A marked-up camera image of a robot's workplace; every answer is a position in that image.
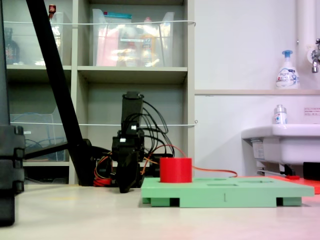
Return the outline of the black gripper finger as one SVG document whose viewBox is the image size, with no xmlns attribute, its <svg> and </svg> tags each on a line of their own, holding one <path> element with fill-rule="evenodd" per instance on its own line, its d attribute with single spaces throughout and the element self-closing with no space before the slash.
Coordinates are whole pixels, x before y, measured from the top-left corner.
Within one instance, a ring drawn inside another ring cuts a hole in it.
<svg viewBox="0 0 320 240">
<path fill-rule="evenodd" d="M 140 163 L 136 160 L 131 160 L 128 165 L 128 173 L 129 173 L 129 190 L 131 188 L 135 188 L 135 185 L 140 181 Z"/>
<path fill-rule="evenodd" d="M 116 182 L 120 193 L 128 193 L 130 190 L 130 161 L 119 162 L 116 168 Z"/>
</svg>

